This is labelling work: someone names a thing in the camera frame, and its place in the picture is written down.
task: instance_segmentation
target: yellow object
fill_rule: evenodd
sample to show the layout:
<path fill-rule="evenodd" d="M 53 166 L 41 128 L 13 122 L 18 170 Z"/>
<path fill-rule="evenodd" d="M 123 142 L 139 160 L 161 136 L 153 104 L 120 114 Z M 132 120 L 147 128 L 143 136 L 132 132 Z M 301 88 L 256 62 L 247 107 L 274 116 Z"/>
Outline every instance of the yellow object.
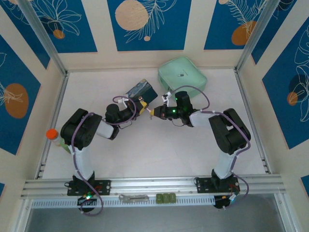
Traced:
<path fill-rule="evenodd" d="M 140 115 L 144 112 L 144 110 L 146 109 L 147 107 L 147 103 L 144 102 L 144 101 L 140 101 L 141 105 L 143 106 L 143 108 L 140 110 Z"/>

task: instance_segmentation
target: green plastic box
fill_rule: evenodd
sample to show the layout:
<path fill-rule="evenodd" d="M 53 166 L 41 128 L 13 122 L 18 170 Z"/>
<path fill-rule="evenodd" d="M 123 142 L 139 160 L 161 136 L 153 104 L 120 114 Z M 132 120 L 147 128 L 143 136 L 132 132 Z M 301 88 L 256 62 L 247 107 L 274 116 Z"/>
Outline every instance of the green plastic box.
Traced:
<path fill-rule="evenodd" d="M 166 91 L 184 85 L 194 86 L 203 91 L 207 83 L 206 76 L 187 57 L 179 57 L 160 66 L 158 79 Z M 178 91 L 187 91 L 190 98 L 200 93 L 190 87 L 181 88 L 176 92 Z"/>

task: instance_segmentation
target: green block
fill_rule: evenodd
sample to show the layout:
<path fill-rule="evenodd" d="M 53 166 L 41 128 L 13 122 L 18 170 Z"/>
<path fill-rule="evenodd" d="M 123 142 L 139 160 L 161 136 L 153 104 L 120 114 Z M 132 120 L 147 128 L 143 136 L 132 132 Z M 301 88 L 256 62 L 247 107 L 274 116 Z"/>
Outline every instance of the green block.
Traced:
<path fill-rule="evenodd" d="M 176 203 L 176 194 L 175 193 L 169 194 L 169 202 L 170 203 Z"/>
<path fill-rule="evenodd" d="M 163 195 L 162 194 L 157 194 L 156 196 L 155 196 L 155 203 L 157 203 L 157 204 L 163 204 Z"/>
<path fill-rule="evenodd" d="M 169 194 L 163 193 L 163 203 L 168 204 L 169 203 Z"/>

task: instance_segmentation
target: purple cable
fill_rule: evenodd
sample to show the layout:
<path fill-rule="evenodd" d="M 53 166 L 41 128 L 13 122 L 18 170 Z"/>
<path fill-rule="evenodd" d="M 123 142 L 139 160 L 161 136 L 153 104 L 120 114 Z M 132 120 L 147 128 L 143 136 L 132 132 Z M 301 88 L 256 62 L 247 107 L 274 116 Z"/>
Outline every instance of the purple cable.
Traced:
<path fill-rule="evenodd" d="M 230 207 L 232 207 L 232 206 L 238 204 L 238 203 L 241 202 L 242 200 L 244 200 L 244 199 L 248 196 L 248 194 L 249 194 L 249 184 L 248 184 L 242 177 L 236 175 L 236 174 L 233 172 L 233 168 L 234 168 L 234 166 L 235 166 L 235 163 L 236 163 L 236 160 L 237 160 L 237 156 L 239 156 L 240 153 L 242 153 L 242 152 L 248 150 L 248 149 L 251 147 L 251 143 L 250 143 L 249 139 L 247 138 L 247 136 L 244 134 L 244 132 L 242 132 L 242 130 L 239 128 L 239 126 L 237 126 L 236 123 L 233 122 L 233 120 L 231 120 L 231 119 L 230 119 L 228 116 L 226 116 L 225 114 L 223 114 L 223 113 L 221 113 L 221 112 L 216 112 L 216 111 L 202 111 L 202 113 L 204 113 L 204 114 L 217 114 L 217 115 L 221 115 L 221 116 L 225 117 L 225 118 L 238 130 L 238 132 L 243 136 L 243 138 L 246 140 L 246 142 L 247 142 L 247 144 L 248 144 L 248 146 L 247 146 L 246 148 L 244 148 L 244 149 L 242 149 L 242 150 L 239 150 L 239 151 L 236 153 L 236 155 L 235 155 L 235 157 L 234 157 L 234 159 L 233 159 L 232 165 L 231 165 L 231 173 L 232 173 L 236 178 L 239 178 L 240 180 L 242 180 L 242 181 L 246 184 L 246 186 L 247 186 L 247 191 L 246 191 L 245 195 L 244 195 L 238 202 L 236 202 L 236 203 L 234 203 L 234 204 L 229 205 L 229 206 L 226 207 L 226 208 L 230 208 Z"/>
<path fill-rule="evenodd" d="M 202 90 L 200 90 L 199 88 L 196 88 L 196 87 L 194 87 L 194 86 L 187 86 L 187 85 L 185 85 L 185 86 L 180 86 L 180 87 L 178 87 L 177 89 L 172 90 L 170 93 L 174 93 L 174 92 L 176 92 L 178 89 L 183 88 L 183 87 L 191 87 L 191 88 L 194 88 L 194 89 L 196 89 L 197 91 L 199 91 L 201 94 L 204 95 L 204 97 L 206 98 L 206 100 L 207 100 L 207 102 L 208 102 L 208 105 L 207 105 L 206 107 L 202 108 L 201 110 L 206 110 L 206 109 L 208 109 L 208 108 L 210 107 L 211 102 L 209 101 L 209 99 L 208 99 L 208 97 L 206 96 L 206 94 L 205 94 Z"/>
<path fill-rule="evenodd" d="M 91 186 L 91 184 L 88 183 L 88 181 L 82 176 L 81 172 L 79 171 L 78 167 L 77 167 L 77 163 L 76 163 L 76 157 L 75 157 L 75 147 L 74 147 L 74 139 L 75 139 L 75 136 L 77 134 L 77 131 L 79 130 L 79 128 L 82 126 L 83 122 L 89 117 L 89 116 L 92 116 L 94 113 L 88 113 L 86 114 L 83 119 L 80 121 L 80 123 L 78 124 L 78 126 L 76 127 L 74 133 L 73 133 L 73 136 L 72 136 L 72 141 L 71 141 L 71 146 L 72 146 L 72 151 L 73 151 L 73 162 L 74 162 L 74 166 L 75 166 L 75 169 L 78 173 L 78 175 L 80 176 L 80 178 L 90 187 L 90 189 L 98 196 L 98 198 L 100 199 L 101 201 L 101 209 L 99 212 L 95 213 L 95 214 L 85 214 L 86 216 L 90 216 L 90 217 L 94 217 L 94 216 L 97 216 L 99 215 L 102 211 L 103 211 L 103 200 L 100 196 L 100 194 L 95 190 L 94 187 Z M 81 205 L 81 212 L 83 212 L 83 204 L 85 203 L 86 201 L 84 201 Z"/>
<path fill-rule="evenodd" d="M 107 121 L 104 120 L 104 122 L 105 122 L 106 124 L 112 125 L 112 126 L 119 126 L 119 125 L 121 125 L 121 124 L 123 124 L 123 123 L 126 123 L 126 122 L 128 122 L 128 121 L 131 121 L 131 120 L 135 117 L 135 114 L 136 114 L 136 104 L 134 103 L 134 101 L 133 101 L 132 99 L 130 99 L 130 98 L 126 97 L 126 96 L 116 96 L 116 97 L 114 97 L 114 98 L 112 99 L 112 101 L 113 101 L 114 103 L 118 103 L 117 101 L 115 101 L 116 98 L 126 98 L 126 99 L 128 99 L 129 101 L 131 101 L 131 102 L 133 103 L 133 105 L 134 105 L 134 113 L 133 113 L 133 115 L 132 115 L 131 118 L 129 118 L 128 120 L 126 120 L 126 121 L 124 121 L 124 122 L 110 123 L 110 122 L 107 122 Z"/>

